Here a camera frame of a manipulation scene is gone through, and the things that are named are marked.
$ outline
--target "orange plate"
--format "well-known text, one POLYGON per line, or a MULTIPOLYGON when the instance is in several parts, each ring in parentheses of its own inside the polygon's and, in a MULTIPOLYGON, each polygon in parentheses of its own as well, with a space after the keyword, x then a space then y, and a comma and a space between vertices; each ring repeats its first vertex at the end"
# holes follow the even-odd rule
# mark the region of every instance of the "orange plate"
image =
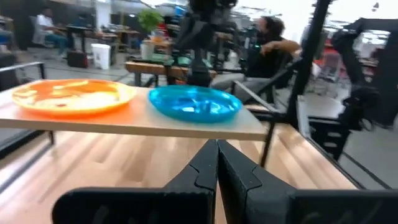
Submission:
POLYGON ((87 116, 129 103, 135 90, 106 80, 43 80, 12 93, 16 104, 31 112, 52 116, 87 116))

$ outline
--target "white container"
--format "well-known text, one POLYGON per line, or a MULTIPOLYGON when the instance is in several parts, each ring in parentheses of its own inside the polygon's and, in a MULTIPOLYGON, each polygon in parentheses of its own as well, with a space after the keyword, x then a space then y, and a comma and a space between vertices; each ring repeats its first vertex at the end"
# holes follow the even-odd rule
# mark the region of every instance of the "white container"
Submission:
POLYGON ((142 41, 141 44, 141 58, 143 60, 151 60, 155 51, 155 45, 149 40, 142 41))
POLYGON ((111 46, 106 44, 91 44, 94 56, 94 66, 103 70, 109 69, 111 63, 111 46))

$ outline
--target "plastic plate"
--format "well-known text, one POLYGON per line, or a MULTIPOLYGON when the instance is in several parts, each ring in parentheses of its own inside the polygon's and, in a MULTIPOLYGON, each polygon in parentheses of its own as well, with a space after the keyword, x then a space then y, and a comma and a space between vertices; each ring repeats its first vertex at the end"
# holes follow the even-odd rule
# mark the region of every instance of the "plastic plate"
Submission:
POLYGON ((229 120, 242 108, 242 103, 233 95, 189 85, 159 87, 151 90, 148 98, 164 115, 198 123, 229 120))
POLYGON ((106 80, 43 80, 14 91, 12 99, 25 110, 52 116, 87 116, 129 103, 133 88, 106 80))

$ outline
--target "wooden surface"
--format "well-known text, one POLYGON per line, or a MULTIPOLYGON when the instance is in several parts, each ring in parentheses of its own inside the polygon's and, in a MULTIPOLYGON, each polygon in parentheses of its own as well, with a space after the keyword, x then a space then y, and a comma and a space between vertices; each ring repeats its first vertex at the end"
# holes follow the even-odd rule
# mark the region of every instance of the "wooden surface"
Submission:
MULTIPOLYGON (((279 125, 276 133, 267 162, 270 173, 300 189, 354 189, 294 129, 279 125)), ((39 138, 30 143, 30 151, 37 151, 45 142, 39 138)), ((0 195, 0 223, 51 224, 50 212, 56 199, 77 187, 162 187, 205 142, 206 139, 57 133, 54 149, 0 195)), ((258 161, 263 142, 229 142, 258 161)), ((18 156, 11 157, 2 162, 2 169, 7 169, 6 164, 18 166, 18 156)), ((216 223, 225 224, 219 192, 216 223)))
MULTIPOLYGON (((125 68, 128 72, 141 72, 153 75, 165 75, 165 68, 163 65, 142 63, 142 62, 126 62, 125 68)), ((183 78, 187 74, 188 68, 172 66, 170 76, 175 78, 183 78)), ((214 70, 210 71, 212 78, 216 77, 217 73, 214 70)))
POLYGON ((14 89, 10 89, 0 93, 0 127, 255 141, 265 138, 264 127, 246 109, 238 112, 232 121, 217 125, 186 123, 158 112, 147 99, 150 88, 132 88, 137 92, 128 105, 111 113, 80 119, 28 113, 12 101, 14 89))

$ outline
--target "metal pole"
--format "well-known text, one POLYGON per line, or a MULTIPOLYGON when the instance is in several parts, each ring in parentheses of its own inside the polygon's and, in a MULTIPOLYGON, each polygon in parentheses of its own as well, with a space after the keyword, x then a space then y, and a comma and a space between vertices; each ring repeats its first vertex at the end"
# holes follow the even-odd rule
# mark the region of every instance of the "metal pole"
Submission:
POLYGON ((317 50, 320 41, 320 33, 322 31, 323 23, 331 2, 332 0, 317 1, 313 19, 308 32, 308 39, 302 52, 301 63, 298 65, 297 76, 290 94, 289 104, 286 111, 287 119, 295 129, 298 128, 296 105, 297 95, 302 95, 304 93, 305 86, 310 79, 313 56, 317 50))

